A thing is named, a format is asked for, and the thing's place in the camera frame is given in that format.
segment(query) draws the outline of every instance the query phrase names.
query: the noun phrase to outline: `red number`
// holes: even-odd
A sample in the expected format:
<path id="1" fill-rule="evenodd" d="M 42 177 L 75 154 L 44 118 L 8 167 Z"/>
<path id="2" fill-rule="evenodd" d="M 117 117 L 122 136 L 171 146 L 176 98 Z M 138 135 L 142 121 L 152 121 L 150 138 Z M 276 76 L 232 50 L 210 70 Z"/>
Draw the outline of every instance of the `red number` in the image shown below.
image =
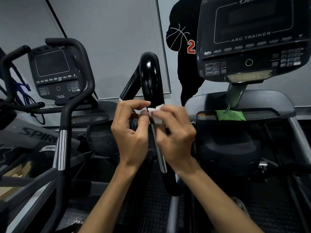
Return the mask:
<path id="1" fill-rule="evenodd" d="M 195 50 L 193 50 L 193 48 L 195 47 L 195 42 L 193 40 L 189 40 L 188 42 L 188 54 L 195 54 Z"/>

